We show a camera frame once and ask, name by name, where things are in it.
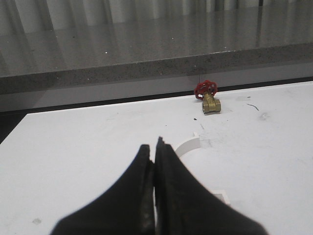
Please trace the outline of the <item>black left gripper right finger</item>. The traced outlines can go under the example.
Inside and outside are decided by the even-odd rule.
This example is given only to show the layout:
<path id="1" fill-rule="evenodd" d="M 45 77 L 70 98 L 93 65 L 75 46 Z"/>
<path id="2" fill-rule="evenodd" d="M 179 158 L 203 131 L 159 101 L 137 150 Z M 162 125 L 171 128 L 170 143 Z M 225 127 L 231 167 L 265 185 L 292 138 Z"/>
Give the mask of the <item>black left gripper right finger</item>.
<path id="1" fill-rule="evenodd" d="M 267 234 L 261 224 L 210 193 L 162 138 L 156 145 L 155 193 L 159 235 Z"/>

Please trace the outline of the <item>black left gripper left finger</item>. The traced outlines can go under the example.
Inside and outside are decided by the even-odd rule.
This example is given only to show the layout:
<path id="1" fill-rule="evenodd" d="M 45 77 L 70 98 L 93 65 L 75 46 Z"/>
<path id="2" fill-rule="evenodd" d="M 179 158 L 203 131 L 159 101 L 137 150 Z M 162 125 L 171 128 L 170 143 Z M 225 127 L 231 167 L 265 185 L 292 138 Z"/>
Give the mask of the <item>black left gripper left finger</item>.
<path id="1" fill-rule="evenodd" d="M 143 144 L 120 178 L 102 195 L 61 219 L 53 235 L 153 235 L 154 164 Z"/>

